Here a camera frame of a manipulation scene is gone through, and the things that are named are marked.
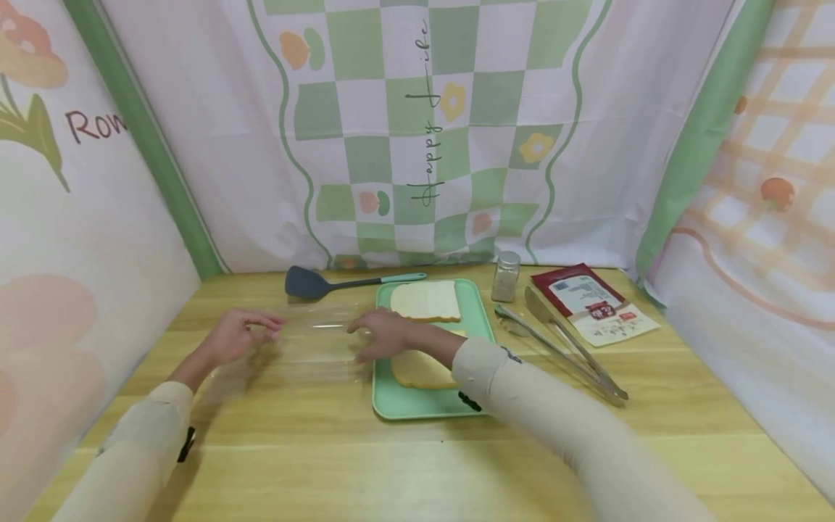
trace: green tray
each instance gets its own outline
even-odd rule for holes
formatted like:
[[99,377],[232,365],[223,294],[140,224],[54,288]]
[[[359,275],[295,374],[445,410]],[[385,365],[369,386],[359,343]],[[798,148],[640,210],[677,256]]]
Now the green tray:
[[[395,286],[401,284],[405,283],[380,286],[377,290],[377,306],[389,308],[392,291]],[[468,337],[484,337],[495,342],[493,329],[490,328],[490,321],[475,283],[469,279],[456,279],[455,296],[461,310],[461,322],[434,324],[447,330],[464,330]],[[392,364],[388,359],[378,359],[374,362],[372,406],[377,415],[388,420],[483,415],[464,404],[458,397],[456,388],[422,390],[401,386],[392,374]]]

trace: jar lid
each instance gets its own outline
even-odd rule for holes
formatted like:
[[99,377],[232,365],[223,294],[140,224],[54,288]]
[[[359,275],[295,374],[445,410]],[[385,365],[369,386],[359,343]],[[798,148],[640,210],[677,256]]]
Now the jar lid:
[[513,251],[504,251],[498,254],[498,262],[506,266],[522,264],[522,257]]

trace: sleeve cuff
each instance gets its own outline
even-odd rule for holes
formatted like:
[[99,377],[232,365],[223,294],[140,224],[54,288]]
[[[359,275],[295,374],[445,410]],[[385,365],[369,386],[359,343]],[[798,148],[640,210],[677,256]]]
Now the sleeve cuff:
[[148,399],[152,401],[172,404],[184,417],[187,417],[191,412],[191,401],[194,398],[195,395],[191,388],[175,381],[166,381],[148,394]]
[[509,353],[481,337],[470,337],[453,359],[453,379],[476,403],[486,404],[493,376],[509,360]]

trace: green frame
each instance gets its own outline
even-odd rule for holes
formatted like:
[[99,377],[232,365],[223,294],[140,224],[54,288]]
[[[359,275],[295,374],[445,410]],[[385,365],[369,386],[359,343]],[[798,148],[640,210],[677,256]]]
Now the green frame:
[[774,0],[746,0],[687,116],[635,258],[641,287],[673,227],[704,183],[725,139],[773,7]]
[[188,184],[104,9],[97,0],[63,0],[63,5],[148,165],[200,279],[230,271],[215,249]]

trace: wavy green line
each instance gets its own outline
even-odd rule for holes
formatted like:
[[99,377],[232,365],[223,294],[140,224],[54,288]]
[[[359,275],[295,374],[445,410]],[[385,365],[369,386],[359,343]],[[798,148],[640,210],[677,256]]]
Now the wavy green line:
[[589,32],[583,38],[583,41],[580,42],[580,45],[577,47],[577,53],[574,54],[574,62],[571,65],[571,80],[574,82],[574,91],[577,93],[577,106],[574,108],[574,122],[571,124],[571,129],[569,129],[568,135],[565,137],[565,142],[562,144],[561,147],[557,150],[557,154],[551,158],[551,161],[548,162],[548,167],[545,168],[545,183],[548,184],[548,206],[545,207],[545,212],[542,214],[542,219],[534,225],[533,228],[530,229],[528,232],[528,238],[525,240],[524,247],[528,250],[531,259],[534,261],[535,265],[538,265],[539,262],[536,259],[536,255],[534,251],[530,247],[530,239],[534,236],[534,233],[540,228],[543,223],[548,219],[548,216],[551,214],[551,210],[554,209],[554,199],[556,196],[556,190],[554,189],[554,182],[551,180],[551,169],[554,168],[554,163],[556,163],[557,159],[563,154],[566,148],[568,148],[569,143],[571,142],[571,138],[574,136],[574,131],[577,130],[577,124],[579,123],[579,113],[580,110],[583,108],[583,88],[579,83],[579,61],[583,57],[583,51],[591,39],[597,34],[597,30],[600,29],[600,26],[603,24],[603,19],[606,18],[606,14],[609,12],[609,7],[612,4],[612,0],[606,0],[606,3],[603,6],[603,9],[600,10],[600,15],[597,17],[597,21],[595,25],[591,27]]
[[264,46],[264,50],[267,54],[270,55],[270,59],[278,68],[278,72],[281,73],[281,83],[283,85],[283,90],[281,93],[281,106],[278,109],[278,128],[279,134],[281,134],[281,144],[284,145],[284,152],[287,154],[287,157],[290,159],[290,162],[298,169],[301,175],[305,176],[305,180],[307,181],[307,199],[305,200],[305,227],[307,228],[307,233],[313,238],[319,247],[324,250],[325,255],[327,256],[327,266],[330,268],[333,262],[333,256],[331,256],[331,252],[319,241],[316,237],[316,234],[313,233],[313,228],[311,227],[311,220],[310,220],[310,209],[311,209],[311,202],[313,201],[313,179],[307,174],[307,171],[296,161],[296,157],[293,155],[292,151],[290,151],[290,142],[287,139],[287,132],[284,130],[284,118],[287,112],[287,105],[290,103],[290,82],[287,80],[287,72],[284,70],[284,66],[281,65],[281,61],[276,56],[276,53],[270,47],[270,44],[266,41],[264,36],[264,32],[261,30],[261,25],[258,23],[258,17],[256,16],[255,7],[252,5],[252,0],[246,0],[246,5],[249,7],[250,10],[250,18],[252,19],[252,25],[255,26],[256,33],[258,33],[258,39],[261,41],[261,45]]

